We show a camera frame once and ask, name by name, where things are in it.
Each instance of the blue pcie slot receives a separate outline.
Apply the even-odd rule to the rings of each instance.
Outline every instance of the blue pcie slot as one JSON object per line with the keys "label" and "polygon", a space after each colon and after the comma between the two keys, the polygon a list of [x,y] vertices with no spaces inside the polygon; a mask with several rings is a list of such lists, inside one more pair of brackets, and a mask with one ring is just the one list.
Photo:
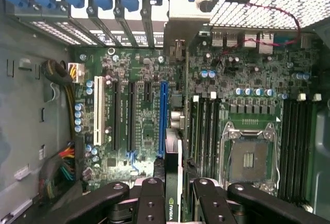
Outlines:
{"label": "blue pcie slot", "polygon": [[159,107],[159,147],[158,155],[163,157],[165,151],[165,132],[167,128],[169,85],[167,82],[160,83],[160,107]]}

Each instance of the white pci slot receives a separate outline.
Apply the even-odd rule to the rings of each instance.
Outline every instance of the white pci slot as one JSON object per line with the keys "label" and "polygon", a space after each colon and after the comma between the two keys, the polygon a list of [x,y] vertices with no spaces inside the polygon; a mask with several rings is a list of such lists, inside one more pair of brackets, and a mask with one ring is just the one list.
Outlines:
{"label": "white pci slot", "polygon": [[105,96],[104,77],[94,77],[94,145],[101,146],[104,142]]}

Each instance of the gray metal panel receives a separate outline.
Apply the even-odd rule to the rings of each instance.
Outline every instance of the gray metal panel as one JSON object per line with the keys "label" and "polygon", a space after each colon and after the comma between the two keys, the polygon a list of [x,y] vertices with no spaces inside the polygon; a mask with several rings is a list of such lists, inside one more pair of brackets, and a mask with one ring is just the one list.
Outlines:
{"label": "gray metal panel", "polygon": [[312,206],[314,213],[330,220],[330,117],[326,108],[317,114],[315,154],[312,176]]}
{"label": "gray metal panel", "polygon": [[[39,160],[41,146],[46,146],[49,157],[69,139],[64,94],[45,103],[50,83],[43,76],[38,79],[40,63],[49,58],[67,62],[68,52],[63,45],[6,18],[2,9],[0,3],[0,219],[38,194],[38,173],[44,161]],[[30,62],[25,63],[25,70],[19,69],[22,59]],[[13,61],[12,77],[7,63],[11,66]],[[44,122],[40,122],[41,108]],[[31,174],[17,181],[14,174],[27,165]]]}

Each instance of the white connector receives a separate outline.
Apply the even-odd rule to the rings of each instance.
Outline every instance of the white connector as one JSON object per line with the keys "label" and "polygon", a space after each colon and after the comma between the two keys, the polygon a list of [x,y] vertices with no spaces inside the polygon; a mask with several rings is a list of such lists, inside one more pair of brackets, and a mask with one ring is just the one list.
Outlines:
{"label": "white connector", "polygon": [[101,146],[104,142],[105,95],[104,77],[94,77],[94,145]]}
{"label": "white connector", "polygon": [[80,63],[68,63],[68,72],[73,83],[83,83],[85,77],[85,65]]}

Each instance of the motherboard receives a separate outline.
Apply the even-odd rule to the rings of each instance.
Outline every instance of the motherboard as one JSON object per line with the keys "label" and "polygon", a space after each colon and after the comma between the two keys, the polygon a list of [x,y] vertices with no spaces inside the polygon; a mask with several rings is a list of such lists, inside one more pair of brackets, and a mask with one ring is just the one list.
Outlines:
{"label": "motherboard", "polygon": [[252,182],[276,194],[284,105],[318,101],[311,90],[318,52],[225,51],[211,37],[197,37],[181,61],[161,50],[76,48],[68,70],[77,82],[75,124],[86,145],[88,189],[152,177],[170,127],[183,139],[187,131],[184,159],[193,159],[201,177],[225,188]]}

